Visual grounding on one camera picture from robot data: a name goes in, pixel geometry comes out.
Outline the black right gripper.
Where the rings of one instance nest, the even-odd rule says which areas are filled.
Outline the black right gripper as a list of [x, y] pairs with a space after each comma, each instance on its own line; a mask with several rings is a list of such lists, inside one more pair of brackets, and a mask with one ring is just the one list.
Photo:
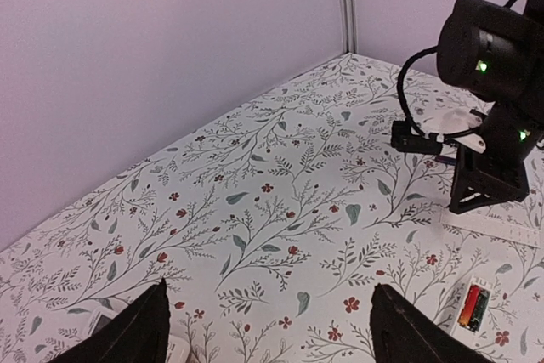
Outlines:
[[442, 82], [493, 105], [479, 131], [484, 154], [457, 149], [448, 209], [522, 202], [523, 161], [543, 135], [543, 0], [526, 0], [523, 13], [456, 0], [439, 35], [437, 70]]

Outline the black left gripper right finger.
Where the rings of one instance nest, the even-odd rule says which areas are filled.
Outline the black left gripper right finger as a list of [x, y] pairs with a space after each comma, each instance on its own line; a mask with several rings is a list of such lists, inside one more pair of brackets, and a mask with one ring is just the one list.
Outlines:
[[389, 284], [375, 286], [370, 330], [378, 363], [489, 363], [438, 328]]

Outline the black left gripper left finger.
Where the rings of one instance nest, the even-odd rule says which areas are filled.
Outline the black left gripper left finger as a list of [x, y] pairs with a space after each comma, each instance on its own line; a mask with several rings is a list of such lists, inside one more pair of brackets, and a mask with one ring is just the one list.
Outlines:
[[54, 362], [164, 362], [170, 332], [167, 283], [150, 286], [93, 336]]

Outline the black AAA battery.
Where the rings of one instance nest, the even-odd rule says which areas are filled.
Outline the black AAA battery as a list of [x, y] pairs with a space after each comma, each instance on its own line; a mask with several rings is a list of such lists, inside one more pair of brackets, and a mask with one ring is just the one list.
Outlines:
[[481, 289], [474, 306], [473, 312], [468, 322], [468, 329], [471, 332], [477, 332], [484, 320], [484, 314], [487, 308], [487, 304], [490, 298], [490, 292], [485, 289]]

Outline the red AAA battery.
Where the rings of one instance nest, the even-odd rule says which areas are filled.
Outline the red AAA battery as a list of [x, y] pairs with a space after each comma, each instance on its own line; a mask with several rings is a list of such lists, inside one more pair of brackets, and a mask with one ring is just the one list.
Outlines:
[[476, 303], [478, 301], [480, 293], [480, 288], [476, 285], [471, 285], [469, 288], [469, 291], [467, 293], [467, 297], [465, 299], [464, 305], [462, 307], [461, 313], [458, 318], [458, 324], [460, 326], [467, 326], [471, 316], [473, 314], [474, 308], [476, 306]]

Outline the white slim remote control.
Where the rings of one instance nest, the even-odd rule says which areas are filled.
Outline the white slim remote control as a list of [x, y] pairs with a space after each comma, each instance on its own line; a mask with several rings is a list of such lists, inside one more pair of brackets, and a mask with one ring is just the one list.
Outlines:
[[470, 276], [454, 287], [436, 325], [455, 340], [472, 345], [484, 323], [492, 292], [490, 281]]

